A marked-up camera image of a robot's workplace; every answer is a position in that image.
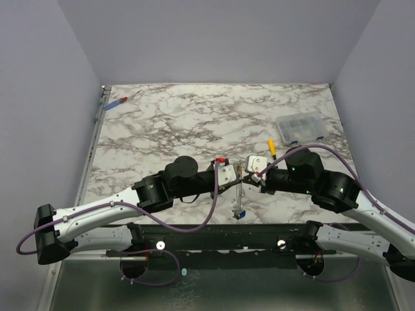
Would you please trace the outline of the large grey metal keyring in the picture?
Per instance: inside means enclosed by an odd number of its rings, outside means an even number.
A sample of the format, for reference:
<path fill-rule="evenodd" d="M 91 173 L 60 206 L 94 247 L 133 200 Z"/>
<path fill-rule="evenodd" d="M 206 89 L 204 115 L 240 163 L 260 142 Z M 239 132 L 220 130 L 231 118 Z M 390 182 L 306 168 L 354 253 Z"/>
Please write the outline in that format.
<path fill-rule="evenodd" d="M 237 214 L 241 211 L 245 211 L 243 206 L 243 197 L 244 197 L 244 190 L 243 190 L 243 166 L 241 163 L 239 163 L 236 166 L 237 173 L 239 175 L 239 183 L 236 186 L 236 197 L 234 206 L 232 208 L 233 211 L 233 217 L 237 219 Z"/>

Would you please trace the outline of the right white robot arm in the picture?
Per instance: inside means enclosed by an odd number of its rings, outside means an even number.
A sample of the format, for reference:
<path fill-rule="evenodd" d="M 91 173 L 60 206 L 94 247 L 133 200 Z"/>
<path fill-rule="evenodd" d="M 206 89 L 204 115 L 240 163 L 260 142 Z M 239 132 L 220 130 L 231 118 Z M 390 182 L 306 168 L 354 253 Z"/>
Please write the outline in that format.
<path fill-rule="evenodd" d="M 250 155 L 243 181 L 265 194 L 307 194 L 315 205 L 351 218 L 373 234 L 308 221 L 301 235 L 289 240 L 288 248 L 315 255 L 324 251 L 350 253 L 377 261 L 398 277 L 414 281 L 414 223 L 375 199 L 354 171 L 326 170 L 320 156 L 312 152 L 319 147 L 294 147 L 271 163 L 265 157 Z"/>

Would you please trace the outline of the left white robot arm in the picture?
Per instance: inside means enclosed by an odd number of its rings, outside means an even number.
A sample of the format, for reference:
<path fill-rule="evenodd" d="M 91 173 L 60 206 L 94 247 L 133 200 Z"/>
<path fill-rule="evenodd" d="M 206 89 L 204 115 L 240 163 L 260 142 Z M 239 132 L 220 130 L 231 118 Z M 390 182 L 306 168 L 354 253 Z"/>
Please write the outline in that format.
<path fill-rule="evenodd" d="M 73 253 L 98 249 L 137 255 L 143 239 L 128 225 L 110 229 L 108 224 L 164 211 L 175 199 L 220 194 L 240 180 L 240 173 L 228 159 L 217 158 L 207 170 L 199 171 L 196 160 L 185 155 L 157 174 L 97 202 L 63 209 L 42 205 L 34 221 L 38 264 L 52 264 Z"/>

